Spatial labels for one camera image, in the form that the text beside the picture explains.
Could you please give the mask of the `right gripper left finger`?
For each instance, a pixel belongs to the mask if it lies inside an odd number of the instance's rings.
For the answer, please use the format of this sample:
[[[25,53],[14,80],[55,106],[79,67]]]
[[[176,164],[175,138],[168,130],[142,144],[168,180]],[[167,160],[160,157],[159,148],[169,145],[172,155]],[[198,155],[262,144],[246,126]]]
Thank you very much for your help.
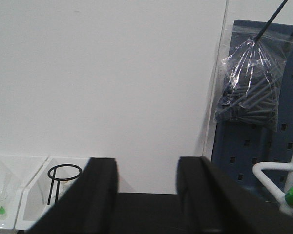
[[[31,234],[107,234],[118,192],[113,158],[91,158],[81,176],[30,229]]]

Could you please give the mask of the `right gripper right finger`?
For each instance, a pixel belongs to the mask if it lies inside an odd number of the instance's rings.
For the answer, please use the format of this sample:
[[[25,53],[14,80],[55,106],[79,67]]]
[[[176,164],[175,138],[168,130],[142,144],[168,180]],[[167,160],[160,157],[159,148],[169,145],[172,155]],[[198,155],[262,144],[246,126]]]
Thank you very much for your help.
[[[189,234],[293,234],[293,218],[239,186],[204,156],[179,158],[176,190]]]

